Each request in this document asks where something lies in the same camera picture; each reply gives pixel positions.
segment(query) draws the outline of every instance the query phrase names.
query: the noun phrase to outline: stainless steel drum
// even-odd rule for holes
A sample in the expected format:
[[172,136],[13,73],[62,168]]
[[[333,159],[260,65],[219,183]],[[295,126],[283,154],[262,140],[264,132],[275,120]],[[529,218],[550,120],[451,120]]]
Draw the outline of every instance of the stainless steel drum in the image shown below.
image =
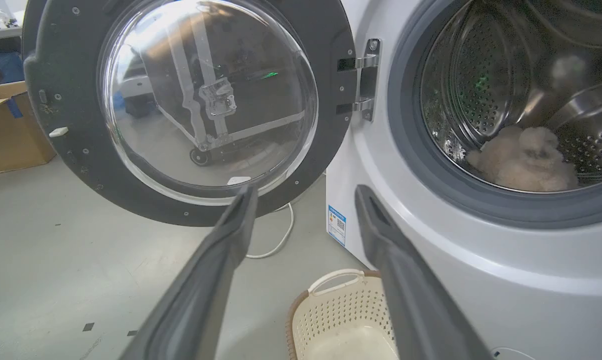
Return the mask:
[[572,0],[542,3],[475,0],[453,16],[424,65],[426,126],[447,158],[478,178],[466,151],[506,126],[545,126],[559,137],[581,186],[600,183],[602,34],[595,37],[602,27],[587,27],[591,39],[584,41],[568,20],[593,24],[602,13]]

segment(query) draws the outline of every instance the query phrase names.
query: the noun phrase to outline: blue and white sticker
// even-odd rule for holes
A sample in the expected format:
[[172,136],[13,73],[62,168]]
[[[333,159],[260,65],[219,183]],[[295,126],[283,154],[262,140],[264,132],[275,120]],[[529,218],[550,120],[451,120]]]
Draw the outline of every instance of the blue and white sticker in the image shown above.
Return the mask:
[[334,209],[328,207],[328,233],[338,241],[342,246],[345,246],[345,217]]

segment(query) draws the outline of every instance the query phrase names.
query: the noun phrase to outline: basket handle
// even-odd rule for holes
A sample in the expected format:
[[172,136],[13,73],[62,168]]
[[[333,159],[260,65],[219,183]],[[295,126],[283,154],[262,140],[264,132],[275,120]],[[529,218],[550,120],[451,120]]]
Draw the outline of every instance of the basket handle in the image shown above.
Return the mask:
[[[356,276],[356,278],[354,278],[353,280],[344,282],[340,285],[336,285],[335,287],[330,287],[329,289],[325,289],[325,290],[321,290],[321,291],[316,291],[316,289],[318,289],[319,287],[321,287],[322,285],[325,285],[326,282],[330,281],[330,280],[334,280],[336,278],[341,278],[343,276]],[[336,271],[333,271],[327,275],[321,276],[321,278],[319,278],[318,280],[316,280],[314,282],[314,284],[310,285],[309,289],[307,289],[307,292],[311,295],[311,296],[321,296],[323,294],[329,293],[329,292],[333,292],[335,290],[338,289],[342,289],[344,287],[348,287],[352,284],[357,283],[359,280],[362,280],[362,278],[364,278],[365,273],[360,271],[359,269],[338,269]]]

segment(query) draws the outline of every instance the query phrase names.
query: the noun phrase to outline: green light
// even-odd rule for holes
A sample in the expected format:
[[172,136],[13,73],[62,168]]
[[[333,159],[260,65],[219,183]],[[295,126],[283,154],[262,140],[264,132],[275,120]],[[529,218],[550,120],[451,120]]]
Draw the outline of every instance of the green light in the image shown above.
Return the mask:
[[266,73],[265,75],[261,76],[261,79],[266,79],[266,78],[271,78],[272,76],[278,75],[277,72],[271,72],[271,73]]

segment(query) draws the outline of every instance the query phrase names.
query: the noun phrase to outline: beige plastic basket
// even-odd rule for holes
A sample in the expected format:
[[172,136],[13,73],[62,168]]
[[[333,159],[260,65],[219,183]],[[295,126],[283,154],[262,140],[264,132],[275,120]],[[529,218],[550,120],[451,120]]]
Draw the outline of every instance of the beige plastic basket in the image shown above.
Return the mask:
[[[336,278],[340,285],[319,289]],[[290,360],[397,360],[394,328],[380,274],[341,269],[310,286],[287,320]]]

